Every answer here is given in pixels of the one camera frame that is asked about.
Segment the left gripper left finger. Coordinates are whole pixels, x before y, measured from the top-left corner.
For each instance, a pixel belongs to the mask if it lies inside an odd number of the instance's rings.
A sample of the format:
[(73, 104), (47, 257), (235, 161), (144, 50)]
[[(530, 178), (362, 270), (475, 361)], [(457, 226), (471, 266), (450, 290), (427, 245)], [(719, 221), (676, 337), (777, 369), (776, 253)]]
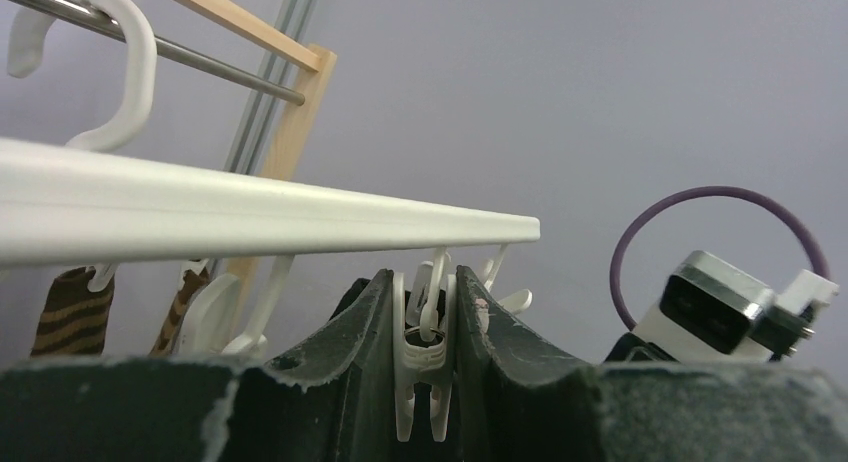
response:
[(45, 357), (1, 374), (5, 461), (387, 461), (395, 436), (392, 281), (262, 362)]

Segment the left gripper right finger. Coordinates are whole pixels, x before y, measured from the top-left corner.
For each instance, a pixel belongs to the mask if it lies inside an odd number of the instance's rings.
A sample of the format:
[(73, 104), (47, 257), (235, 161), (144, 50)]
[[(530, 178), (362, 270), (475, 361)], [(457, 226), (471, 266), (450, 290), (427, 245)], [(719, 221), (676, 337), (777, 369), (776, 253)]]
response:
[(847, 394), (781, 364), (592, 365), (456, 270), (461, 441), (469, 461), (843, 461)]

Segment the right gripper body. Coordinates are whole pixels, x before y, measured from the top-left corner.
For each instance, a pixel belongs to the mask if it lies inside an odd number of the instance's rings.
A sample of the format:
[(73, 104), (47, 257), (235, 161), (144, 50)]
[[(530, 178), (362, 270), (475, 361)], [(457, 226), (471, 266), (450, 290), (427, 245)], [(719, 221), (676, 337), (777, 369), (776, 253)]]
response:
[(604, 362), (675, 362), (676, 359), (652, 342), (634, 335), (623, 334), (614, 344)]

